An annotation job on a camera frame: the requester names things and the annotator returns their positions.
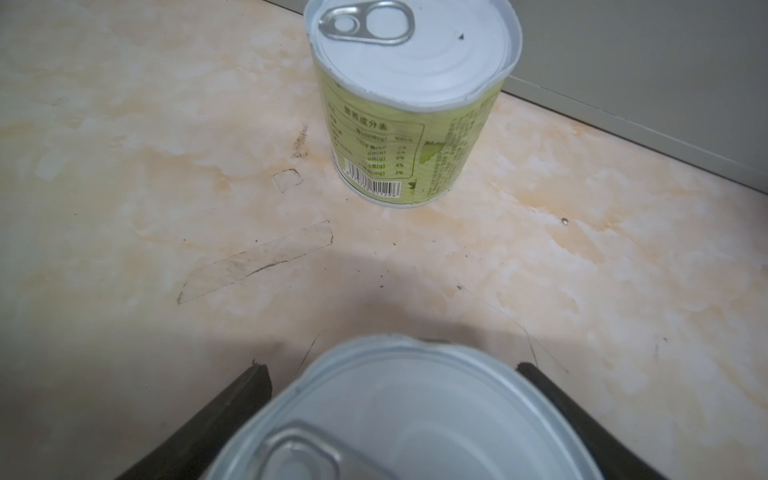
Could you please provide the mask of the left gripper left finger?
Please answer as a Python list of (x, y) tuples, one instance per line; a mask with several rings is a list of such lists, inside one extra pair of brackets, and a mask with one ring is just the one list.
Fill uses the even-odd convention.
[(121, 479), (198, 479), (227, 441), (272, 398), (268, 367), (254, 363)]

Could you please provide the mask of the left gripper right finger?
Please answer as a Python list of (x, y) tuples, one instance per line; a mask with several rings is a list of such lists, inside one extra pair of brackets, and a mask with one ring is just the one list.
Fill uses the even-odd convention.
[(521, 362), (517, 372), (532, 383), (564, 416), (595, 460), (605, 479), (654, 479), (665, 476), (629, 450), (537, 366)]

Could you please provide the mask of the orange label can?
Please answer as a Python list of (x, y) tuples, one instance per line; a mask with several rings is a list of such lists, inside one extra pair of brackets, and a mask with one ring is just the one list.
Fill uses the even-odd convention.
[(554, 405), (476, 349), (402, 335), (348, 341), (252, 417), (212, 479), (597, 479)]

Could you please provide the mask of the green label can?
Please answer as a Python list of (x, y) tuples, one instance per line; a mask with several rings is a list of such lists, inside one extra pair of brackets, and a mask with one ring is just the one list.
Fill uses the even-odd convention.
[(310, 1), (333, 162), (359, 195), (412, 208), (460, 175), (522, 53), (507, 1)]

